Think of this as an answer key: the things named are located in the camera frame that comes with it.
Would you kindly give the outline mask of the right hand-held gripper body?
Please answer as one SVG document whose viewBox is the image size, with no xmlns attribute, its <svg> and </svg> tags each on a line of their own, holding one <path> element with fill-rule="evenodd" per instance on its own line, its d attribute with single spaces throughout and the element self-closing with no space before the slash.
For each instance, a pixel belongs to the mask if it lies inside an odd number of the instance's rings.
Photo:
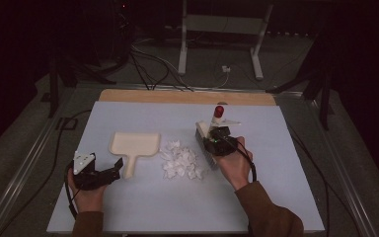
<svg viewBox="0 0 379 237">
<path fill-rule="evenodd" d="M 218 127 L 220 126 L 230 126 L 240 125 L 238 121 L 232 121 L 225 119 L 222 121 Z M 238 141 L 236 137 L 233 137 L 231 134 L 227 137 L 216 137 L 215 129 L 211 131 L 211 135 L 215 138 L 215 141 L 212 142 L 214 150 L 211 151 L 213 156 L 226 156 L 236 151 L 238 148 Z"/>
</svg>

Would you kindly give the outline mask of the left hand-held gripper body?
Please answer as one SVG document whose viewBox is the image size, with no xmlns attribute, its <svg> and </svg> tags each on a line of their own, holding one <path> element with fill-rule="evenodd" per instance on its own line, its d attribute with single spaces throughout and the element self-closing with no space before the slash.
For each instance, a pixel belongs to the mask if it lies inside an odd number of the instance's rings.
<svg viewBox="0 0 379 237">
<path fill-rule="evenodd" d="M 99 187 L 110 185 L 116 180 L 111 180 L 108 177 L 108 171 L 97 171 L 95 162 L 95 171 L 91 172 L 88 169 L 88 164 L 91 161 L 90 154 L 82 154 L 76 151 L 69 167 L 72 168 L 74 183 L 77 188 L 84 191 L 96 190 Z"/>
</svg>

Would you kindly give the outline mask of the cream plastic dustpan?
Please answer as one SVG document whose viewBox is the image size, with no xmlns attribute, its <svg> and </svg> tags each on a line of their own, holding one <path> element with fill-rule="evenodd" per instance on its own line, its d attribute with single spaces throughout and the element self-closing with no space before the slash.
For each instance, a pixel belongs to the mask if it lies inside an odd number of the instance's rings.
<svg viewBox="0 0 379 237">
<path fill-rule="evenodd" d="M 152 157 L 159 151 L 161 135 L 159 133 L 116 132 L 109 146 L 113 155 L 125 156 L 124 179 L 132 178 L 135 164 L 140 157 Z"/>
</svg>

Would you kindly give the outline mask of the pile of white paper scraps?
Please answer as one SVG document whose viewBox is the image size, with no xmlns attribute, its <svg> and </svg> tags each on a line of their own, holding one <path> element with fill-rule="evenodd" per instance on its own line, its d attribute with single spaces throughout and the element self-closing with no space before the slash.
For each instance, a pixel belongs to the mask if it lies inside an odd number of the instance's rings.
<svg viewBox="0 0 379 237">
<path fill-rule="evenodd" d="M 160 150 L 163 159 L 162 170 L 165 179 L 187 177 L 190 180 L 202 180 L 205 169 L 198 164 L 196 153 L 182 146 L 179 140 L 167 141 Z"/>
</svg>

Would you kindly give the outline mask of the person's left hand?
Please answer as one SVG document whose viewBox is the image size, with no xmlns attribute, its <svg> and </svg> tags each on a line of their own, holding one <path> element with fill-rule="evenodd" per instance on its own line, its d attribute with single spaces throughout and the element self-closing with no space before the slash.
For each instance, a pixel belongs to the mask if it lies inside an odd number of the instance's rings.
<svg viewBox="0 0 379 237">
<path fill-rule="evenodd" d="M 81 191 L 75 186 L 72 169 L 68 170 L 68 186 L 74 195 L 74 202 L 79 213 L 89 211 L 103 211 L 104 194 L 106 186 L 102 186 L 92 191 Z"/>
</svg>

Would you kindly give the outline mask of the person's right hand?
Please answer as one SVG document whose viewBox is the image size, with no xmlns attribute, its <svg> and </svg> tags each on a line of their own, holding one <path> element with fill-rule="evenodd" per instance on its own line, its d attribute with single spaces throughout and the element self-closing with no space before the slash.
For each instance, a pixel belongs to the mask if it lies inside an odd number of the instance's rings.
<svg viewBox="0 0 379 237">
<path fill-rule="evenodd" d="M 253 161 L 253 154 L 245 148 L 245 138 L 239 136 L 237 140 L 240 151 L 235 151 L 227 156 L 214 157 L 223 176 L 235 191 L 249 183 L 250 163 Z"/>
</svg>

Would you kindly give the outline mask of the wooden table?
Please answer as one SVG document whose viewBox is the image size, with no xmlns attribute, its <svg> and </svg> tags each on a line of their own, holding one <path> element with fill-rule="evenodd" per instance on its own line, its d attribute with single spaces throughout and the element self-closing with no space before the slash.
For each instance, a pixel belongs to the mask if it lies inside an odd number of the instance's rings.
<svg viewBox="0 0 379 237">
<path fill-rule="evenodd" d="M 183 92 L 106 89 L 100 102 L 172 103 L 198 105 L 275 106 L 272 95 L 239 92 Z"/>
</svg>

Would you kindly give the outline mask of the white board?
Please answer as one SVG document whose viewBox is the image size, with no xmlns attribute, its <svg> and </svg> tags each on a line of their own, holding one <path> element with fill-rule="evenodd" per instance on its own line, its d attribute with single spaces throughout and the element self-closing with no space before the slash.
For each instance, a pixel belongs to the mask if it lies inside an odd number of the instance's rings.
<svg viewBox="0 0 379 237">
<path fill-rule="evenodd" d="M 110 151 L 115 132 L 158 133 L 161 141 L 179 141 L 201 152 L 195 125 L 210 121 L 211 105 L 97 102 L 77 147 L 96 155 L 105 170 L 117 158 Z M 235 122 L 231 133 L 242 136 L 254 155 L 260 183 L 271 200 L 297 214 L 308 233 L 324 224 L 281 109 L 277 106 L 226 106 L 224 117 Z M 105 192 L 104 229 L 109 233 L 236 233 L 243 234 L 248 219 L 232 187 L 219 171 L 202 179 L 168 179 L 161 155 L 140 158 L 130 179 L 119 179 Z"/>
</svg>

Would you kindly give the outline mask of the black tripod stand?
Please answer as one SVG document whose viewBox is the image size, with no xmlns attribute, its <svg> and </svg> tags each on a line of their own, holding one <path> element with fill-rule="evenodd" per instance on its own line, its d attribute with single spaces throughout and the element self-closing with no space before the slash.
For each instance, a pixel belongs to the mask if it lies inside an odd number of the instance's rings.
<svg viewBox="0 0 379 237">
<path fill-rule="evenodd" d="M 78 79 L 75 76 L 75 71 L 79 71 L 92 80 L 101 84 L 113 85 L 114 81 L 108 80 L 101 74 L 93 71 L 85 64 L 80 63 L 73 56 L 63 52 L 59 47 L 53 46 L 48 56 L 49 69 L 49 117 L 53 118 L 61 106 L 59 98 L 59 85 L 61 81 L 65 87 L 75 87 Z"/>
<path fill-rule="evenodd" d="M 320 96 L 319 121 L 325 130 L 329 129 L 329 98 L 333 72 L 333 54 L 322 35 L 318 35 L 312 43 L 307 55 L 305 56 L 297 75 L 290 81 L 272 89 L 267 89 L 267 93 L 279 94 L 288 89 L 308 82 L 302 92 L 305 100 L 315 100 Z"/>
</svg>

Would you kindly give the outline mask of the grey metal stand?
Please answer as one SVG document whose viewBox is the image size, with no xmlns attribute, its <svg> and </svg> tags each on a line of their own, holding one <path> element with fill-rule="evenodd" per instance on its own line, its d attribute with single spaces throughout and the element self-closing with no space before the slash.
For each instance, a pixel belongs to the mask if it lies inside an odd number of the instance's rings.
<svg viewBox="0 0 379 237">
<path fill-rule="evenodd" d="M 187 34 L 191 32 L 228 33 L 242 35 L 256 35 L 257 42 L 250 48 L 250 57 L 255 78 L 262 80 L 264 73 L 260 62 L 262 47 L 273 4 L 265 4 L 265 12 L 260 18 L 228 17 L 215 15 L 195 15 L 188 13 L 188 0 L 183 0 L 182 7 L 182 36 L 181 50 L 178 63 L 178 74 L 185 75 L 187 71 L 188 43 Z"/>
</svg>

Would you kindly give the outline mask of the aluminium frame rail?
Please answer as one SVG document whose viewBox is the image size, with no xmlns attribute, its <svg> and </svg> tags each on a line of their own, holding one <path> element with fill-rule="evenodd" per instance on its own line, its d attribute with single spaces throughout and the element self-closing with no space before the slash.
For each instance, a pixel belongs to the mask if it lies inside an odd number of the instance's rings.
<svg viewBox="0 0 379 237">
<path fill-rule="evenodd" d="M 38 138 L 33 143 L 28 155 L 24 158 L 17 172 L 10 180 L 3 195 L 0 197 L 0 230 L 4 225 L 4 221 L 10 213 L 19 193 L 23 189 L 31 171 L 33 170 L 38 157 L 50 138 L 58 120 L 60 119 L 61 110 L 56 111 L 50 118 L 45 121 L 45 124 L 38 134 Z"/>
<path fill-rule="evenodd" d="M 312 120 L 329 149 L 330 161 L 362 237 L 379 237 L 379 171 L 341 101 L 330 101 L 327 129 L 319 120 L 320 107 L 306 103 Z"/>
</svg>

